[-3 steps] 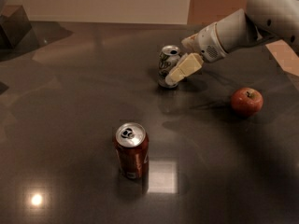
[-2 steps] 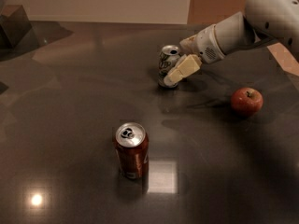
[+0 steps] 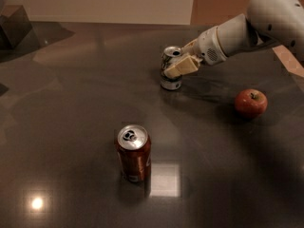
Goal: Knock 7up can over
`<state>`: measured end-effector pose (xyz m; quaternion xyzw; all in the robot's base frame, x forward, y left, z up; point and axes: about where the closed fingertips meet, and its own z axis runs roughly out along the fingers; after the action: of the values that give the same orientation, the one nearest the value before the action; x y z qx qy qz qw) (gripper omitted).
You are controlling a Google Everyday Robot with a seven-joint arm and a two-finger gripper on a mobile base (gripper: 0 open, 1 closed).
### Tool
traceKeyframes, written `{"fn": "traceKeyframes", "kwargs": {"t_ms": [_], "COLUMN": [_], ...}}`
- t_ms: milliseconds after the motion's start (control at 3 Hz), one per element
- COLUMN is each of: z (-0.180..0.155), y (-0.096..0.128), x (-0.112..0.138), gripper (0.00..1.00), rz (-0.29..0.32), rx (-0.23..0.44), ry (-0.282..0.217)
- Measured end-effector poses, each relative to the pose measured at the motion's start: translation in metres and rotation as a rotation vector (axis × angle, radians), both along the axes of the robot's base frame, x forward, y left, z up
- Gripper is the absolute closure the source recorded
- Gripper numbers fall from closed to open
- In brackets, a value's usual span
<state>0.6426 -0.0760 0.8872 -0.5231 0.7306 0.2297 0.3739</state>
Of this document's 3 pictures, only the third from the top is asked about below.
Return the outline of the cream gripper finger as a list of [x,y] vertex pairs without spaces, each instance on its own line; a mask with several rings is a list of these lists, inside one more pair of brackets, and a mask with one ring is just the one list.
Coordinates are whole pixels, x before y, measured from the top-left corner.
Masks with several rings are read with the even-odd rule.
[[190,55],[196,55],[197,54],[197,40],[194,39],[185,46],[182,47],[183,53],[188,53]]
[[200,67],[200,59],[194,55],[185,54],[173,62],[163,73],[169,79],[196,72]]

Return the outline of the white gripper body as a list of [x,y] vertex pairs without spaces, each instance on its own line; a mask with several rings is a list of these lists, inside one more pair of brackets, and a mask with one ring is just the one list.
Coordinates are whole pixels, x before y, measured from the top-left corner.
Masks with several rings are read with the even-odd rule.
[[193,50],[196,56],[208,66],[214,66],[227,59],[218,38],[218,27],[204,31],[196,40]]

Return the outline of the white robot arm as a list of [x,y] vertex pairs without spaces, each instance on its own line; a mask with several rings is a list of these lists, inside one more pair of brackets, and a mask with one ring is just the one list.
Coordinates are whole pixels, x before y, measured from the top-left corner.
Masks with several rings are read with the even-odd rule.
[[282,45],[304,60],[304,8],[298,0],[250,0],[247,11],[209,28],[181,48],[164,70],[169,79],[213,66],[241,52]]

